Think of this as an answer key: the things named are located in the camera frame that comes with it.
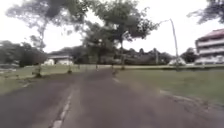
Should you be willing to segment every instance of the asphalt road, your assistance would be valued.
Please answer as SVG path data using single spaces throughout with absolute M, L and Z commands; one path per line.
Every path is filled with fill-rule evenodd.
M 223 112 L 198 111 L 153 90 L 114 80 L 111 70 L 54 75 L 0 96 L 0 128 L 48 128 L 73 92 L 62 128 L 223 128 Z
M 63 106 L 74 78 L 54 75 L 0 96 L 0 128 L 48 128 Z
M 160 94 L 90 73 L 75 89 L 63 128 L 223 128 L 224 113 L 184 106 Z

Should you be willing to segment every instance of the grass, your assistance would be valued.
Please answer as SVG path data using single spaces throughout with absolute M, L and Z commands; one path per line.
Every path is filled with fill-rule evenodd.
M 177 95 L 224 103 L 223 76 L 224 70 L 197 72 L 127 70 L 118 74 L 118 78 L 126 82 L 137 82 Z
M 80 65 L 80 69 L 78 69 L 77 65 L 71 66 L 72 72 L 93 70 L 95 68 L 96 68 L 95 65 Z M 32 72 L 34 70 L 35 70 L 35 67 L 30 66 L 30 67 L 18 69 L 17 71 L 14 71 L 14 72 L 7 72 L 4 74 L 0 74 L 0 95 L 16 90 L 18 88 L 22 88 L 24 85 L 29 84 L 29 81 L 27 81 L 27 79 L 33 77 Z M 63 65 L 42 66 L 43 75 L 63 74 L 63 73 L 67 73 L 67 71 L 68 71 L 68 66 L 63 66 Z

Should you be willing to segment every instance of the overcast sky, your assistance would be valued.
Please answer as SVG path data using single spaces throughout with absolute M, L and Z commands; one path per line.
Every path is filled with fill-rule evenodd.
M 4 0 L 0 5 L 0 40 L 10 40 L 15 43 L 25 41 L 32 31 L 22 21 L 8 18 L 5 11 L 21 0 Z M 176 28 L 179 53 L 184 52 L 188 47 L 195 47 L 195 40 L 215 29 L 223 28 L 217 21 L 210 21 L 202 25 L 197 24 L 197 18 L 188 18 L 186 15 L 198 9 L 206 7 L 206 0 L 139 0 L 139 8 L 150 7 L 148 18 L 160 22 L 172 18 Z M 91 14 L 88 15 L 91 21 L 97 19 Z M 45 33 L 46 52 L 59 50 L 63 47 L 82 44 L 79 34 L 62 36 L 61 28 L 48 26 Z M 153 31 L 145 40 L 135 40 L 132 43 L 125 42 L 124 47 L 139 50 L 143 48 L 149 51 L 157 48 L 161 52 L 175 54 L 175 45 L 170 22 L 161 24 L 158 30 Z

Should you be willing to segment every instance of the white building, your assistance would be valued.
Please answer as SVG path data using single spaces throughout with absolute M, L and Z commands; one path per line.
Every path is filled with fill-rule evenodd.
M 197 53 L 200 56 L 196 63 L 224 63 L 224 29 L 214 30 L 196 40 Z
M 54 55 L 49 56 L 43 65 L 72 65 L 74 64 L 71 60 L 72 58 L 68 55 Z

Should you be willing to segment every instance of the lamp post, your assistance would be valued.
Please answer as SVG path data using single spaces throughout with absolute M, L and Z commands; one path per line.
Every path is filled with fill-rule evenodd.
M 163 22 L 168 22 L 168 21 L 171 23 L 171 26 L 172 26 L 173 38 L 174 38 L 175 50 L 176 50 L 176 69 L 178 70 L 178 68 L 179 68 L 179 65 L 178 65 L 179 54 L 178 54 L 178 45 L 177 45 L 176 30 L 175 30 L 175 27 L 174 27 L 173 20 L 172 19 L 164 20 L 164 21 L 161 21 L 159 24 L 161 24 Z

